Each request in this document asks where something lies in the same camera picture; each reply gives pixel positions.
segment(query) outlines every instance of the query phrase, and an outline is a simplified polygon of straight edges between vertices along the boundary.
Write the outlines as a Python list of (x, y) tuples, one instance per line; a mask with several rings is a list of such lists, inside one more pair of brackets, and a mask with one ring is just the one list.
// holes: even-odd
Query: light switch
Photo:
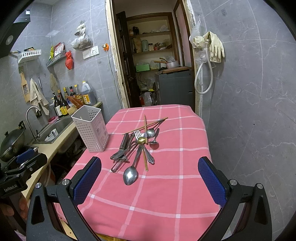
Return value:
[(91, 51), (90, 51), (90, 49), (87, 49), (87, 50), (83, 51), (82, 52), (82, 55), (83, 55), (83, 59), (86, 59), (86, 58), (91, 57)]
[(91, 56), (99, 54), (98, 46), (95, 46), (95, 47), (91, 48), (90, 50), (91, 50)]

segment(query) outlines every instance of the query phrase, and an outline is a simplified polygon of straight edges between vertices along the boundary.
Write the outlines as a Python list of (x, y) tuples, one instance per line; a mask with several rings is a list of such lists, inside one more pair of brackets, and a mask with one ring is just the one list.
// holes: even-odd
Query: gray tile wall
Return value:
[[(34, 47), (35, 49), (41, 49), (42, 55), (36, 60), (20, 65), (17, 63), (16, 55), (0, 58), (0, 130), (2, 131), (0, 133), (0, 143), (5, 138), (4, 133), (16, 129), (22, 120), (27, 127), (25, 131), (26, 143), (33, 138), (25, 121), (26, 111), (31, 104), (25, 102), (18, 66), (24, 67), (24, 74), (29, 88), (31, 78), (38, 84), (37, 76), (39, 76), (44, 88), (45, 97), (51, 98), (52, 96), (51, 91), (46, 91), (46, 86), (49, 86), (50, 72), (45, 65), (48, 61), (51, 44), (50, 37), (46, 35), (50, 32), (52, 6), (32, 3), (27, 9), (31, 10), (31, 22), (16, 40), (12, 50), (19, 49), (23, 51), (26, 48)], [(53, 109), (50, 109), (50, 115), (54, 115)], [(33, 130), (40, 131), (48, 123), (47, 119), (48, 117), (44, 113), (39, 119), (36, 118), (33, 110), (29, 113), (29, 121)]]
[[(74, 50), (70, 44), (76, 38), (74, 33), (80, 21), (85, 21), (86, 33), (94, 46), (99, 47), (99, 55), (86, 60), (83, 59), (82, 51)], [(65, 42), (66, 50), (71, 50), (74, 60), (72, 70), (66, 68), (64, 61), (55, 64), (54, 70), (60, 88), (78, 84), (81, 89), (82, 81), (85, 80), (95, 91), (97, 100), (103, 102), (103, 117), (107, 123), (121, 107), (116, 93), (117, 85), (111, 72), (112, 68), (115, 75), (111, 50), (108, 57), (107, 52), (102, 49), (104, 43), (110, 45), (104, 0), (58, 1), (52, 10), (51, 31), (53, 30), (59, 32), (51, 37), (52, 45)]]
[(228, 178), (264, 185), (275, 239), (296, 209), (296, 41), (263, 0), (191, 3), (226, 56), (204, 95), (212, 160)]

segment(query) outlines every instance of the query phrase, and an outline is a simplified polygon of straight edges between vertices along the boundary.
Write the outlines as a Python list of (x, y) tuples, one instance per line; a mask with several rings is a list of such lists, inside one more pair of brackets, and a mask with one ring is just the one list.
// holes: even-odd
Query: kitchen sink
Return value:
[[(33, 143), (38, 144), (52, 144), (54, 141), (63, 133), (63, 131), (73, 122), (73, 119), (71, 116), (61, 117), (59, 118), (55, 123), (48, 125), (45, 127), (44, 130), (39, 133), (40, 137), (37, 141), (33, 141)], [(54, 130), (57, 129), (58, 135), (50, 140), (46, 141), (46, 137)]]

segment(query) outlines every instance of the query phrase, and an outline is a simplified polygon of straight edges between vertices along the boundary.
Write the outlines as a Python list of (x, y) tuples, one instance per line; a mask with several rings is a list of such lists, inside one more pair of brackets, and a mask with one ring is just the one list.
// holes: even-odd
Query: cooking pot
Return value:
[(9, 161), (11, 158), (18, 155), (20, 149), (24, 146), (25, 142), (25, 129), (15, 129), (5, 133), (5, 138), (2, 141), (0, 148), (0, 159), (4, 162)]
[(160, 59), (163, 59), (164, 61), (156, 61), (155, 60), (154, 62), (165, 64), (168, 69), (179, 67), (179, 62), (177, 60), (167, 62), (164, 58), (160, 58)]

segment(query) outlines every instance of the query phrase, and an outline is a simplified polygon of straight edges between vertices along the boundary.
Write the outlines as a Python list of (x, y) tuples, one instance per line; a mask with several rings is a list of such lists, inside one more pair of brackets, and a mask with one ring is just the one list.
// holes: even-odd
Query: countertop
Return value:
[[(96, 103), (93, 107), (99, 107), (102, 102)], [(75, 123), (71, 123), (63, 132), (62, 134), (52, 143), (52, 144), (32, 144), (30, 146), (37, 146), (39, 153), (44, 153), (47, 156), (47, 163), (39, 168), (36, 172), (34, 172), (30, 179), (27, 180), (28, 188), (22, 191), (22, 194), (25, 196), (26, 200), (28, 201), (35, 184), (38, 182), (39, 178), (41, 177), (44, 170), (47, 168), (48, 164), (55, 156), (59, 148), (66, 142), (67, 138), (74, 132), (76, 129)]]

